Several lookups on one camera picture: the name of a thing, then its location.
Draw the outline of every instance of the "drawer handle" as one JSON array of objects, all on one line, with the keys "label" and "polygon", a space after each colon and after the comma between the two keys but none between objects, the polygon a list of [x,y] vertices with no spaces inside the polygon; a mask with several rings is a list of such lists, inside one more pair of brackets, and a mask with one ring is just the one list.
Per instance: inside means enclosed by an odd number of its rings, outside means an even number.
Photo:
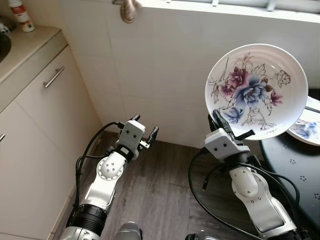
[{"label": "drawer handle", "polygon": [[0,135],[0,142],[2,141],[2,139],[5,138],[5,136],[6,136],[5,134],[1,134],[1,135]]},{"label": "drawer handle", "polygon": [[56,78],[63,72],[63,70],[65,70],[64,66],[62,66],[60,69],[56,69],[55,70],[55,75],[51,78],[51,80],[50,81],[45,81],[43,83],[44,88],[47,89],[54,82],[54,80],[56,80]]}]

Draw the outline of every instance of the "bottle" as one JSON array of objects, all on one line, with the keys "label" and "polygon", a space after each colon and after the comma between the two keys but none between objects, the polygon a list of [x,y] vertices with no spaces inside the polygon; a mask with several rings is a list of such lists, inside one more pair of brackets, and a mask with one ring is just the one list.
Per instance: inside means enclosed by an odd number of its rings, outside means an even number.
[{"label": "bottle", "polygon": [[35,30],[35,26],[21,0],[9,0],[9,7],[24,32],[31,32]]}]

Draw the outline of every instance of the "ceramic plate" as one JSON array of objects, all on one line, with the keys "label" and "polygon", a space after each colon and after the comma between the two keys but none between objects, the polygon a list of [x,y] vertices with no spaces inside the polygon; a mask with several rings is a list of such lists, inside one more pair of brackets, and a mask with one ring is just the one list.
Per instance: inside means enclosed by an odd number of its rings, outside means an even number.
[{"label": "ceramic plate", "polygon": [[307,78],[299,62],[268,44],[230,51],[214,65],[205,85],[211,117],[218,109],[236,136],[254,130],[248,140],[287,131],[302,114],[307,97]]},{"label": "ceramic plate", "polygon": [[[311,107],[320,109],[320,101],[313,101],[316,103]],[[299,120],[286,132],[306,144],[320,146],[320,113],[305,109]]]}]

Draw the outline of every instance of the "gray floor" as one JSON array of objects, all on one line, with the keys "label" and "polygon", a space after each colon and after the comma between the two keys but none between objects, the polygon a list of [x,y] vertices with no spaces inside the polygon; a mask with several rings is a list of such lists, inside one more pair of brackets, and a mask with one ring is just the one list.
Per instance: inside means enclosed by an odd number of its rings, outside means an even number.
[{"label": "gray floor", "polygon": [[[101,155],[116,140],[114,133],[105,133],[95,151]],[[259,146],[250,148],[261,156]],[[210,217],[192,196],[188,184],[188,167],[197,148],[156,141],[151,149],[140,154],[126,168],[116,187],[116,199],[102,232],[102,240],[112,240],[120,226],[136,222],[145,240],[184,240],[187,234],[205,230],[220,240],[247,240]],[[81,180],[81,196],[96,176],[97,160],[91,160]],[[231,188],[228,173],[217,172],[202,190],[205,176],[218,162],[211,156],[199,159],[193,171],[197,194],[208,208],[229,223],[255,233],[248,213]],[[54,238],[59,239],[71,206]]]}]

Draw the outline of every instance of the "table with hole pattern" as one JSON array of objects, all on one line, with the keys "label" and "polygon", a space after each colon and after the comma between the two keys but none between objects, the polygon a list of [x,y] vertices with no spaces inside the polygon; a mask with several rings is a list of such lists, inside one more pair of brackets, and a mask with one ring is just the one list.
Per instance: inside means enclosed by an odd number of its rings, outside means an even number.
[{"label": "table with hole pattern", "polygon": [[[290,179],[300,191],[299,210],[310,226],[320,230],[320,147],[301,142],[286,132],[260,141],[261,151],[270,169]],[[281,183],[295,199],[294,188]]]}]

